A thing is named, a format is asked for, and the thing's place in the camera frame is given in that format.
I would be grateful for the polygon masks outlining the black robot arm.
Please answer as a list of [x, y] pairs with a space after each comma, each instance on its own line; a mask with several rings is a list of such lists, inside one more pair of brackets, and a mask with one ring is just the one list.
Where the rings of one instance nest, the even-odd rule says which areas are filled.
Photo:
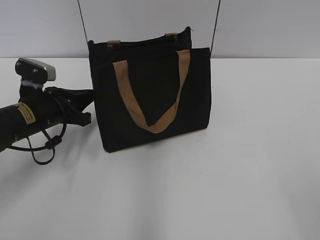
[[91, 114], [84, 109], [94, 101], [92, 89], [20, 86], [18, 103], [0, 109], [0, 150], [58, 124], [85, 127]]

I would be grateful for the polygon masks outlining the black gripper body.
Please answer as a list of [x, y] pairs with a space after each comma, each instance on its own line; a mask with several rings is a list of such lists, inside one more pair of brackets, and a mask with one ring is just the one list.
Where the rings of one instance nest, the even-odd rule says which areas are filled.
[[87, 126], [91, 123], [91, 114], [84, 112], [94, 101], [91, 89], [71, 90], [33, 84], [22, 80], [19, 88], [20, 103], [26, 104], [35, 116], [38, 124], [51, 125], [63, 123]]

